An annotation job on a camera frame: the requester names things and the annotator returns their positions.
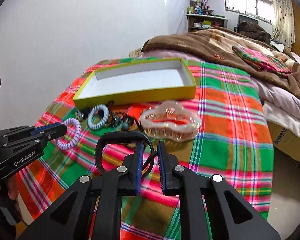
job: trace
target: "human hand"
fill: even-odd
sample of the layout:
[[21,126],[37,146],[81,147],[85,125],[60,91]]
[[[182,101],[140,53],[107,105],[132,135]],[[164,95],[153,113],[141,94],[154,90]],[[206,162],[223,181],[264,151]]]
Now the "human hand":
[[17,177],[13,176],[9,178],[7,181],[5,181],[7,189],[8,189],[8,195],[11,200],[16,200],[19,195],[19,184],[17,181]]

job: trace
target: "folded plaid cloth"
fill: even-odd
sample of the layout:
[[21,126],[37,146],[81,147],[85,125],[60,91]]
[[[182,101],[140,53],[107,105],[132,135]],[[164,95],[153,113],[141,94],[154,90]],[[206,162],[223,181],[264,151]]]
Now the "folded plaid cloth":
[[288,69],[281,60],[273,56],[265,55],[257,50],[242,46],[233,46],[232,50],[256,70],[273,72],[285,77],[291,73],[291,70]]

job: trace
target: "curtain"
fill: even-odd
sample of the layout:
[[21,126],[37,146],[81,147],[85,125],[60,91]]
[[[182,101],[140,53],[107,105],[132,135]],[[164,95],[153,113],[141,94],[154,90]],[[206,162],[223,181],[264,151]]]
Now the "curtain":
[[271,40],[279,41],[285,45],[285,49],[291,51],[295,42],[294,16],[291,0],[272,0],[275,13],[275,24]]

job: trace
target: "floor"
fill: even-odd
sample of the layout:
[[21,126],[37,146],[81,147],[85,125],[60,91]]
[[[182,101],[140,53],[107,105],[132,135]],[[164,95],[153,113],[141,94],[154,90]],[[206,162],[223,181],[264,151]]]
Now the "floor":
[[[27,224],[33,219],[21,197],[18,198]],[[300,163],[279,150],[274,152],[274,174],[268,222],[285,240],[300,223]]]

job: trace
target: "silver screw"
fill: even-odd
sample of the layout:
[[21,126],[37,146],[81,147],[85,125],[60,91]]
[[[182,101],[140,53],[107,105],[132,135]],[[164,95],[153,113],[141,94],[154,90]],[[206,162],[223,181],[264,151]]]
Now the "silver screw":
[[220,175],[218,175],[218,174],[213,175],[213,176],[212,176],[212,179],[213,179],[215,182],[220,182],[220,181],[222,181],[222,177],[221,177]]
[[126,166],[119,166],[117,168],[117,171],[119,171],[119,172],[126,172],[127,171],[127,167]]
[[180,171],[180,172],[182,172],[182,171],[185,170],[184,166],[182,166],[182,165],[177,165],[177,166],[174,167],[174,169],[175,169],[176,171]]
[[81,176],[80,179],[79,179],[80,182],[82,183],[86,183],[89,181],[89,177],[88,176]]

